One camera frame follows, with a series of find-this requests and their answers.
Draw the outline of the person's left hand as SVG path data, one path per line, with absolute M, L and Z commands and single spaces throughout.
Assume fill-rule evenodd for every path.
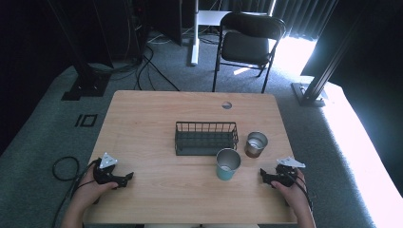
M 93 177 L 93 169 L 93 165 L 88 168 L 73 194 L 70 205 L 76 211 L 85 211 L 102 194 L 118 186 L 116 182 L 99 184 Z

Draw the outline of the teal metal cup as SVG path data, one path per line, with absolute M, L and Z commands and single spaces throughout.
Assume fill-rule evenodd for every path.
M 233 178 L 241 164 L 240 154 L 231 148 L 223 148 L 216 156 L 216 174 L 222 181 Z

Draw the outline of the brown metal cup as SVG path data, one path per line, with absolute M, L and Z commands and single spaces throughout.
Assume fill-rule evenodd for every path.
M 246 139 L 245 154 L 250 158 L 258 158 L 269 141 L 261 132 L 251 132 Z

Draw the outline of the dark cabinet panel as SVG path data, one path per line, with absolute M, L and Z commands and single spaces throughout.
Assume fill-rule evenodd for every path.
M 182 0 L 148 0 L 148 24 L 182 45 Z

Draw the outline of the person's right hand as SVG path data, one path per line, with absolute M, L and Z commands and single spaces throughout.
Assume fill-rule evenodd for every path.
M 277 181 L 273 181 L 272 183 L 274 184 L 276 189 L 279 190 L 279 192 L 284 196 L 290 207 L 291 204 L 297 202 L 305 201 L 309 204 L 305 196 L 306 184 L 304 175 L 299 169 L 297 170 L 297 180 L 292 186 L 286 187 Z

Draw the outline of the black wire basket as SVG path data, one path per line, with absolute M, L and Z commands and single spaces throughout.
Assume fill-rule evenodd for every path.
M 216 156 L 223 148 L 236 149 L 238 142 L 235 122 L 176 122 L 177 156 Z

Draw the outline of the black metal stand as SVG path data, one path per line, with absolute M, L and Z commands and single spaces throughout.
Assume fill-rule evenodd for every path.
M 314 51 L 302 72 L 311 72 L 310 83 L 292 83 L 301 106 L 323 107 L 324 87 L 354 42 L 372 0 L 338 0 Z
M 44 0 L 54 21 L 55 30 L 61 39 L 67 56 L 77 72 L 71 89 L 64 93 L 63 101 L 79 101 L 82 97 L 103 97 L 111 74 L 96 72 L 86 61 L 79 48 L 73 29 L 57 0 Z

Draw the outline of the black folding chair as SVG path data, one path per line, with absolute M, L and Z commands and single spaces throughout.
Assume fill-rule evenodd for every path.
M 219 27 L 212 91 L 216 91 L 221 66 L 266 70 L 261 92 L 264 93 L 277 47 L 286 31 L 285 23 L 269 15 L 243 12 L 225 14 Z

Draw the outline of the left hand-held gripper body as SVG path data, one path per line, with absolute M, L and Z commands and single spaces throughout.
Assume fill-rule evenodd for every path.
M 118 177 L 112 174 L 118 160 L 110 156 L 107 152 L 101 158 L 95 161 L 95 167 L 93 169 L 93 177 L 98 184 L 105 184 L 109 182 L 115 182 L 117 184 L 121 182 L 127 182 L 125 177 Z

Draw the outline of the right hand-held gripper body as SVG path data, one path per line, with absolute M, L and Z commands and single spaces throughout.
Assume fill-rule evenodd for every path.
M 305 167 L 306 165 L 303 162 L 291 157 L 278 159 L 278 165 L 275 168 L 276 174 L 271 175 L 270 178 L 275 179 L 275 181 L 286 187 L 290 187 L 297 180 L 297 169 Z

